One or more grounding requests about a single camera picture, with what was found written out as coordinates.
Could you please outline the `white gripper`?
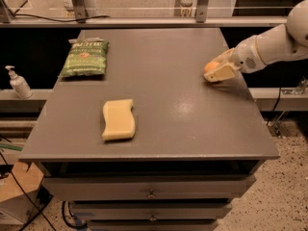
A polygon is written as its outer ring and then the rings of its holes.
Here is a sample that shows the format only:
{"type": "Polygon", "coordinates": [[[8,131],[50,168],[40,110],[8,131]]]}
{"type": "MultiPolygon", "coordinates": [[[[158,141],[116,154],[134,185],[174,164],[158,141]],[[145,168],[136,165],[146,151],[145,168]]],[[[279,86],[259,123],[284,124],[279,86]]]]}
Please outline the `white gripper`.
{"type": "Polygon", "coordinates": [[[210,83],[232,79],[239,69],[242,73],[253,73],[267,66],[259,56],[256,36],[247,38],[234,49],[230,48],[221,53],[213,58],[213,62],[218,62],[219,65],[207,73],[204,72],[205,80],[210,83]]]}

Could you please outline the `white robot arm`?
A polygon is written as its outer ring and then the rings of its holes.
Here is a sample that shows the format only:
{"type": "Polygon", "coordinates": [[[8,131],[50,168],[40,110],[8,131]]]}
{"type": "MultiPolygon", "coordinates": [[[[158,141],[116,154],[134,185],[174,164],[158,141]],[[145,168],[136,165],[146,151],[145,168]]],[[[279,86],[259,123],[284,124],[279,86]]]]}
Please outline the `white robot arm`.
{"type": "Polygon", "coordinates": [[[204,67],[210,83],[231,79],[237,72],[253,73],[277,62],[308,58],[308,0],[298,3],[280,24],[241,41],[213,58],[204,67]]]}

